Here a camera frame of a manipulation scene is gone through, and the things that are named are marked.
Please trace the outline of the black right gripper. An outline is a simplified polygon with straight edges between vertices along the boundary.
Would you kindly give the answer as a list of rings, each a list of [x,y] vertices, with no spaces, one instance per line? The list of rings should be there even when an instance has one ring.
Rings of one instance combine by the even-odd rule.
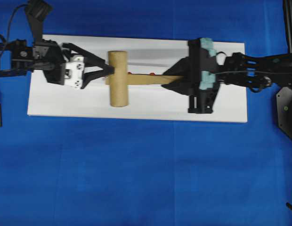
[[[220,88],[219,70],[213,40],[198,38],[188,41],[189,56],[177,61],[163,75],[188,76],[188,81],[175,80],[161,87],[189,96],[189,113],[213,113],[214,101]]]

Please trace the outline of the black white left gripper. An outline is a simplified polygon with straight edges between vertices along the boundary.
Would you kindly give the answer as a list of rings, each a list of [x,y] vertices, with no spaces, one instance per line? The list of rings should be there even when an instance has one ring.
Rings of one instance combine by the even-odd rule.
[[[34,71],[43,72],[48,83],[85,89],[93,80],[113,74],[114,67],[105,60],[72,44],[62,46],[51,40],[35,42],[32,47]],[[85,66],[97,66],[100,71],[84,73]]]

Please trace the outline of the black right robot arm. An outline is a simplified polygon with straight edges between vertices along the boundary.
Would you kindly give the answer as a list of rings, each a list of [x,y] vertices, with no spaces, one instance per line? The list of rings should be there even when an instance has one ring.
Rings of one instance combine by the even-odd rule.
[[[220,85],[249,88],[253,93],[277,84],[278,126],[292,140],[292,0],[283,1],[288,53],[251,57],[236,52],[217,63],[219,54],[210,38],[189,40],[188,56],[163,73],[173,81],[162,87],[189,97],[189,113],[211,114]]]

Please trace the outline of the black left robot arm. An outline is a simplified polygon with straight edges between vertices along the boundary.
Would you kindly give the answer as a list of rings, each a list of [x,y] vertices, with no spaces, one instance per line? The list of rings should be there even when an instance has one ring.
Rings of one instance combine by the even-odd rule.
[[[25,40],[0,43],[0,54],[10,52],[10,69],[0,69],[0,77],[25,76],[42,71],[48,83],[84,89],[91,81],[114,73],[104,59],[72,44],[52,40],[27,46]]]

